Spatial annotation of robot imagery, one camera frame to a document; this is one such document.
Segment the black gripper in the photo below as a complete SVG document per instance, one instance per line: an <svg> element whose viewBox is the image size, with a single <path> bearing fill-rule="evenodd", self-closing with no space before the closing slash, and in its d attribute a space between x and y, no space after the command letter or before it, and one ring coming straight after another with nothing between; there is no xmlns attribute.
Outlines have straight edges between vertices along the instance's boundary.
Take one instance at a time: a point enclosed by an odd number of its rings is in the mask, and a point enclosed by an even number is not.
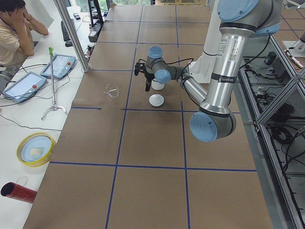
<svg viewBox="0 0 305 229"><path fill-rule="evenodd" d="M144 76L146 78L146 83L145 83L145 91L149 92L151 88L151 84L153 79L155 78L153 73L149 73L148 71L145 71Z"/></svg>

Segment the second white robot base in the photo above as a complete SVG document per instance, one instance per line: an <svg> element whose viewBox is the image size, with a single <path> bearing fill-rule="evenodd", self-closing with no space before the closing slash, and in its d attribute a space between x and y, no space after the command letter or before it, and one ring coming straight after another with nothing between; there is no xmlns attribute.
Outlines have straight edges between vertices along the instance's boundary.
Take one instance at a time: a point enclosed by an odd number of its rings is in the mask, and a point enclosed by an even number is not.
<svg viewBox="0 0 305 229"><path fill-rule="evenodd" d="M304 67L301 64L297 57L305 57L305 34L301 36L301 38L297 41L282 41L285 46L284 52L286 53L287 57L295 64L299 69Z"/></svg>

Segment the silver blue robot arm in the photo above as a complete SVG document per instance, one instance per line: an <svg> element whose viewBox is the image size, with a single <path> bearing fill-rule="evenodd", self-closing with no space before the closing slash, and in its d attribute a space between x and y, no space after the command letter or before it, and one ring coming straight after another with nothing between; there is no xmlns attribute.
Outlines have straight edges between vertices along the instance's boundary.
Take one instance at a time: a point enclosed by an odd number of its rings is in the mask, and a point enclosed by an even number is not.
<svg viewBox="0 0 305 229"><path fill-rule="evenodd" d="M205 90L183 67L168 65L162 49L150 47L145 63L137 63L135 74L144 73L148 91L155 79L160 84L176 80L199 106L191 116L190 130L202 142L229 136L236 127L236 118L229 109L229 100L247 41L251 37L272 35L280 28L281 0L221 0L217 15L221 20L216 60L208 90Z"/></svg>

